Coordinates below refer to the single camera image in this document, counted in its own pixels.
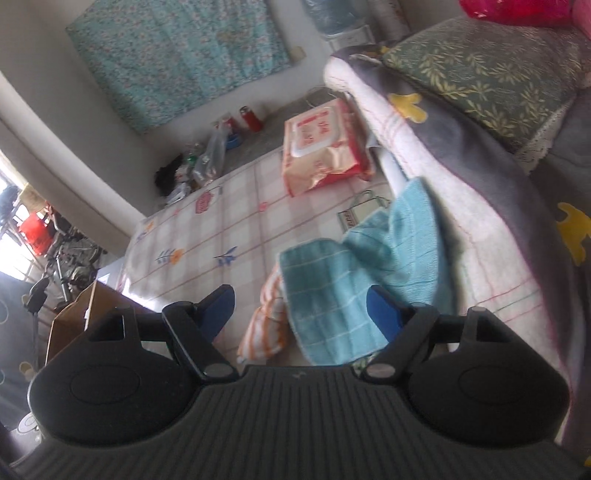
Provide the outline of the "teal checked towel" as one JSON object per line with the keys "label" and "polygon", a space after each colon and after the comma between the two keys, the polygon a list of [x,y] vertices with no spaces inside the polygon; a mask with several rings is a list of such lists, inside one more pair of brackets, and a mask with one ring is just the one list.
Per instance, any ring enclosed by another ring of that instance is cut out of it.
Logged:
{"label": "teal checked towel", "polygon": [[388,341],[370,319],[367,293],[384,287],[397,300],[455,310],[455,293],[438,214],[420,179],[410,181],[341,240],[320,238],[277,258],[287,318],[314,365],[342,365]]}

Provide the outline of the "orange striped cloth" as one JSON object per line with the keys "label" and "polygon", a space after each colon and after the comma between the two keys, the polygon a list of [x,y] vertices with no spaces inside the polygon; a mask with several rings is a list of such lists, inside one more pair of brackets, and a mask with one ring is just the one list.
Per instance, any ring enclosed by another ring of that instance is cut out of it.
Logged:
{"label": "orange striped cloth", "polygon": [[276,263],[260,290],[259,306],[238,346],[238,363],[266,362],[287,347],[290,323],[283,276]]}

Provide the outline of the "plaid floral bed sheet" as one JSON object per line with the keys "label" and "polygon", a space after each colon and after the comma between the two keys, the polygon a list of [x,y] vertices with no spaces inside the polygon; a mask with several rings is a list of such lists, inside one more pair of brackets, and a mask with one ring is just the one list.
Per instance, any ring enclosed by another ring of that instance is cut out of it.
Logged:
{"label": "plaid floral bed sheet", "polygon": [[[341,238],[339,213],[363,191],[385,199],[393,195],[387,180],[376,176],[290,197],[280,161],[280,151],[273,151],[145,219],[127,248],[118,290],[158,311],[231,285],[235,313],[215,345],[235,360],[277,255],[315,238]],[[459,310],[489,309],[559,367],[541,291],[504,221],[459,181],[433,187],[431,197],[447,236]]]}

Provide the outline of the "brown cardboard box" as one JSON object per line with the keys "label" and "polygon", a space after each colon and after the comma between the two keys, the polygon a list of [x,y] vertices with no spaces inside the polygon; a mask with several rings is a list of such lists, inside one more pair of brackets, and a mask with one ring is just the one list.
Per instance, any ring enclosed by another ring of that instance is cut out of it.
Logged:
{"label": "brown cardboard box", "polygon": [[152,310],[127,298],[109,286],[95,281],[65,307],[52,321],[45,363],[81,335],[89,326],[99,321],[114,308],[131,307],[135,313],[148,314]]}

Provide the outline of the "folded wheelchair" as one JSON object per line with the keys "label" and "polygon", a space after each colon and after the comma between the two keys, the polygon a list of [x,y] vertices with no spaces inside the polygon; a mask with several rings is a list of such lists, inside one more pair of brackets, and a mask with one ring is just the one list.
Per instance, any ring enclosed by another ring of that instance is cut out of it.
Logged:
{"label": "folded wheelchair", "polygon": [[52,206],[46,208],[42,223],[50,240],[42,255],[45,260],[43,275],[23,297],[24,308],[33,315],[45,306],[51,284],[55,284],[61,292],[61,300],[51,311],[60,313],[69,306],[95,281],[98,273],[96,263],[105,253]]}

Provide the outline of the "grey white blanket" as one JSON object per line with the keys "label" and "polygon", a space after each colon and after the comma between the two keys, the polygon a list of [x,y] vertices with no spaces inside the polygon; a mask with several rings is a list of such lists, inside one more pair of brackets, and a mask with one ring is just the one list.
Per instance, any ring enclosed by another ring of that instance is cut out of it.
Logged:
{"label": "grey white blanket", "polygon": [[457,311],[495,313],[565,378],[561,444],[590,454],[588,167],[555,159],[528,175],[488,132],[386,67],[372,47],[329,57],[329,88],[348,94],[408,178],[436,201]]}

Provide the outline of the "black cloth pile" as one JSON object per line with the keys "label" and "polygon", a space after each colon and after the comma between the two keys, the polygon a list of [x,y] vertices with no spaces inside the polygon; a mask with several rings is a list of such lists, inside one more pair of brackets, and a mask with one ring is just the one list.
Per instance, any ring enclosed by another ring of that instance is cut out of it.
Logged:
{"label": "black cloth pile", "polygon": [[161,197],[167,197],[175,188],[175,174],[177,169],[181,166],[182,161],[183,155],[179,154],[173,160],[155,172],[153,181],[158,194]]}

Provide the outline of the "clear plastic bag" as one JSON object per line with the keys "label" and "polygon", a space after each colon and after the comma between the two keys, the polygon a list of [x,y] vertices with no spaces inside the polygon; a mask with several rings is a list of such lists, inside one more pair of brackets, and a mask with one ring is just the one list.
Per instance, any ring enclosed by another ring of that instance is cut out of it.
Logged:
{"label": "clear plastic bag", "polygon": [[228,141],[228,126],[217,124],[212,130],[204,153],[197,158],[192,170],[193,179],[197,181],[198,186],[204,187],[221,177],[226,141]]}

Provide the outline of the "blue patterned curtain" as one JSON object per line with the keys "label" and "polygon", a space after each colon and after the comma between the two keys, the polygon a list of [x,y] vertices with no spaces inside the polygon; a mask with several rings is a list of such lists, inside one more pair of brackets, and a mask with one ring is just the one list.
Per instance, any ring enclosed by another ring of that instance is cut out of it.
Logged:
{"label": "blue patterned curtain", "polygon": [[39,370],[39,322],[22,301],[30,288],[1,274],[1,459],[6,463],[21,456],[11,434],[30,413],[27,394]]}

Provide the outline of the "red plastic bag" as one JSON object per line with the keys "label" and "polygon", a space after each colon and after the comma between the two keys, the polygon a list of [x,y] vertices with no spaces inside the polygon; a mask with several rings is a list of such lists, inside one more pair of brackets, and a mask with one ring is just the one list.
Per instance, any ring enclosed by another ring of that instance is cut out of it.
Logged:
{"label": "red plastic bag", "polygon": [[44,256],[50,249],[56,229],[48,209],[31,213],[19,226],[19,232],[36,256]]}

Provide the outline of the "red wet wipes pack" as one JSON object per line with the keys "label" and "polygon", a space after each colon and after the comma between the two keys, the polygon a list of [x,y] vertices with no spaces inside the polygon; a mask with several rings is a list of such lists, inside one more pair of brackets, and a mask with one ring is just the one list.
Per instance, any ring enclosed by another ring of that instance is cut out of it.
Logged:
{"label": "red wet wipes pack", "polygon": [[288,119],[281,163],[287,194],[297,197],[353,177],[369,180],[375,168],[365,142],[356,114],[341,98]]}

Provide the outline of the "red thermos bottle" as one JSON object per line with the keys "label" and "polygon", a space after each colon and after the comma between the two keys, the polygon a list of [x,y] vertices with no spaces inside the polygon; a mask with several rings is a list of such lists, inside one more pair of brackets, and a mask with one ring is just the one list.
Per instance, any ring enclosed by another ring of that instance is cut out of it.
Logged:
{"label": "red thermos bottle", "polygon": [[249,108],[249,106],[242,106],[239,109],[240,116],[245,122],[245,125],[249,127],[249,130],[253,133],[257,133],[263,130],[263,122],[256,116],[256,113]]}

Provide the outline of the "teal floral hanging cloth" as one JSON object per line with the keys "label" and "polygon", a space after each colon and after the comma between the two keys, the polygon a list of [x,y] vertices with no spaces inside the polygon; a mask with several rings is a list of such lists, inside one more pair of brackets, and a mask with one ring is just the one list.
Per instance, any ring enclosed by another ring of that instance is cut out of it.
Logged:
{"label": "teal floral hanging cloth", "polygon": [[263,1],[95,1],[66,32],[138,133],[290,68]]}

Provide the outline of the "green leaf pattern pillow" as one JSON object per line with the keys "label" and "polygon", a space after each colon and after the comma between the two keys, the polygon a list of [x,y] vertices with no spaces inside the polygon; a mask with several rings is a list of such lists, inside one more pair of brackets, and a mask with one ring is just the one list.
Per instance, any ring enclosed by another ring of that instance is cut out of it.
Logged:
{"label": "green leaf pattern pillow", "polygon": [[401,41],[383,61],[524,161],[545,155],[577,94],[590,84],[590,41],[574,27],[457,17]]}

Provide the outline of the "water dispenser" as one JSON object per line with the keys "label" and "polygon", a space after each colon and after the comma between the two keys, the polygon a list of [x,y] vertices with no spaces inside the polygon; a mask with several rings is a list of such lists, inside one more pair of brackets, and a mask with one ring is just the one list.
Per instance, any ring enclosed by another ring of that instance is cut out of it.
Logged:
{"label": "water dispenser", "polygon": [[367,1],[303,0],[301,3],[331,52],[375,42]]}

